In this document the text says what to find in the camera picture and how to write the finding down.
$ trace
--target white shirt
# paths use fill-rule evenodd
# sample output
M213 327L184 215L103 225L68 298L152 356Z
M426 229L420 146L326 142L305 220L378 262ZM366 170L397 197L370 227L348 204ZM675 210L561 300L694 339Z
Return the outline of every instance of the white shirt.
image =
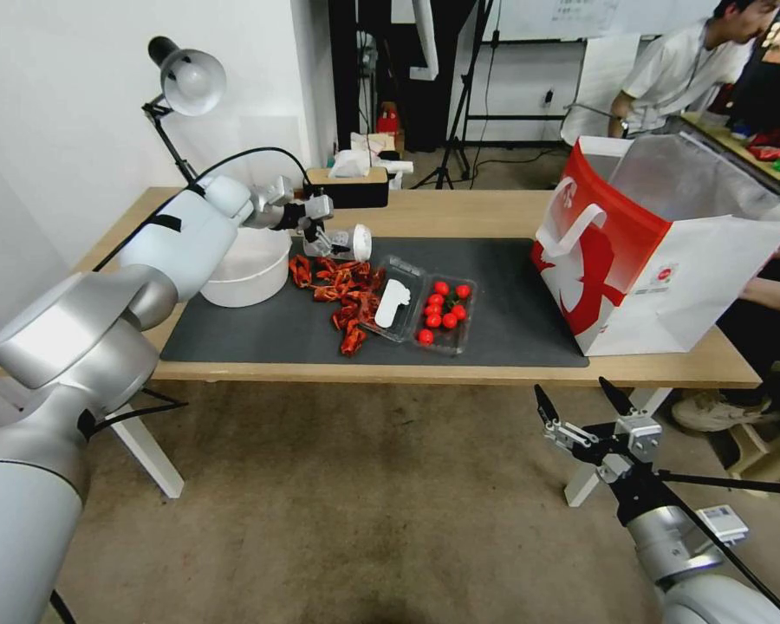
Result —
M636 60L621 90L635 98L627 117L630 133L665 125L717 84L739 80L751 57L751 42L705 49L705 22L656 39Z

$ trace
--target white bowl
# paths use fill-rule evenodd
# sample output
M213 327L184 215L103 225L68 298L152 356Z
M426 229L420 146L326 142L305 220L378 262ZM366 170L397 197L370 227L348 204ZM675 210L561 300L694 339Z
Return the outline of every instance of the white bowl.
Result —
M211 279L202 288L202 296L223 308L254 305L275 295L289 277L287 231L240 228Z

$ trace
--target lamp shade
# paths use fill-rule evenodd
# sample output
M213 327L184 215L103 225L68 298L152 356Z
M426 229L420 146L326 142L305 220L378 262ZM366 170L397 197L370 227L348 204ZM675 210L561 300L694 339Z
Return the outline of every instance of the lamp shade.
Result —
M150 40L147 53L159 66L162 94L177 113L195 117L214 108L225 93L225 70L213 56L180 49L164 36Z

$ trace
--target sneaker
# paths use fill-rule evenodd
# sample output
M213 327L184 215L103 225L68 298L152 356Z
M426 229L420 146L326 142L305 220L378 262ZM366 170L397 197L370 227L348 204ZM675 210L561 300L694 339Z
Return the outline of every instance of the sneaker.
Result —
M673 406L673 419L681 426L699 432L719 432L735 425L771 422L779 417L763 413L769 402L758 406L735 406L716 390L704 390L688 396Z

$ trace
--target wooden table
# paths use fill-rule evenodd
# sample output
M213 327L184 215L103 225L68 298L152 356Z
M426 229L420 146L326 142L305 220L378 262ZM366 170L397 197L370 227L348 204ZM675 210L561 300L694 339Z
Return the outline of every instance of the wooden table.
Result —
M148 189L75 269L91 270L174 192L173 188ZM364 223L377 237L531 238L543 219L549 195L547 191L395 191L390 193L388 207L341 210L332 223L336 229ZM165 322L146 332L159 351L184 308L183 303L177 305ZM634 392L634 402L651 411L670 388L749 388L760 381L718 328L713 328L689 354L595 357L585 368L367 366L357 360L346 364L160 361L153 379L597 386L599 376L621 386L639 388ZM145 438L146 430L141 431L137 419L133 421L138 439L122 438L166 493L178 496L181 477L155 441Z
M762 162L745 149L745 146L731 136L726 127L707 126L700 122L700 113L685 113L681 116L700 139L709 147L729 157L729 160L747 172L760 184L780 195L780 172L771 163Z

